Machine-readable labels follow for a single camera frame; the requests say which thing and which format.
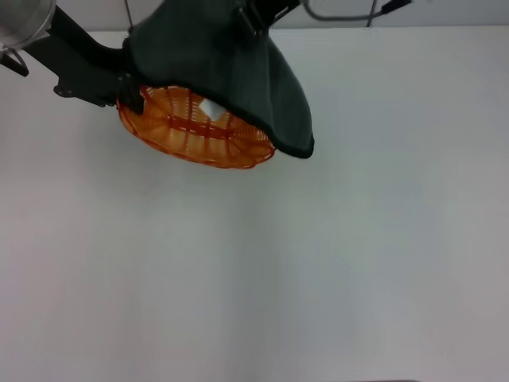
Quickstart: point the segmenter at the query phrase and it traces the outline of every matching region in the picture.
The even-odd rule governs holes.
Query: wire
[[[371,6],[371,12],[369,13],[369,18],[367,19],[367,28],[371,28],[371,24],[373,23],[373,16],[376,12],[376,6],[378,5],[378,0],[373,0],[373,5]]]
[[[302,0],[302,5],[304,6],[304,9],[309,14],[309,16],[319,21],[369,21],[370,19],[374,20],[384,15],[384,13],[380,11],[373,12],[372,14],[363,14],[360,16],[324,16],[323,14],[317,14],[313,10],[309,4],[309,0]]]
[[[129,25],[132,28],[134,25],[133,25],[133,18],[130,15],[129,0],[124,0],[124,4],[126,5],[127,17],[129,18]]]

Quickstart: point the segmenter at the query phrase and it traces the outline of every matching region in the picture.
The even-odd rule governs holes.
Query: white label
[[[217,121],[221,116],[226,113],[226,109],[210,99],[205,99],[200,104],[200,109],[205,113],[212,121]]]

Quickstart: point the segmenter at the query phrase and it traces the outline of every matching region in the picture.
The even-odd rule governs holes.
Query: white backdrop
[[[508,379],[509,28],[274,38],[317,151],[248,172],[0,70],[3,380]]]
[[[128,0],[134,22],[150,15],[162,0]],[[368,14],[372,0],[312,0],[323,14]],[[380,0],[379,5],[387,0]],[[124,0],[57,0],[58,5],[89,30],[126,30],[129,26]],[[506,0],[414,0],[414,4],[374,21],[376,26],[507,25]],[[363,22],[315,22],[302,8],[278,23],[281,28],[365,26]]]

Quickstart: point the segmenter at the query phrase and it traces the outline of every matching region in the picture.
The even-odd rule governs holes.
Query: orange woven basket
[[[221,169],[251,169],[274,156],[264,132],[225,112],[212,121],[188,89],[142,87],[143,115],[118,103],[128,131],[165,154]]]

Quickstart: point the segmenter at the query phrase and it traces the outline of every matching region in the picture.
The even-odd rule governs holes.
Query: gray cloth
[[[131,31],[134,71],[149,86],[190,88],[265,131],[282,152],[309,158],[314,139],[301,85],[267,35],[233,33],[239,0],[166,0]]]

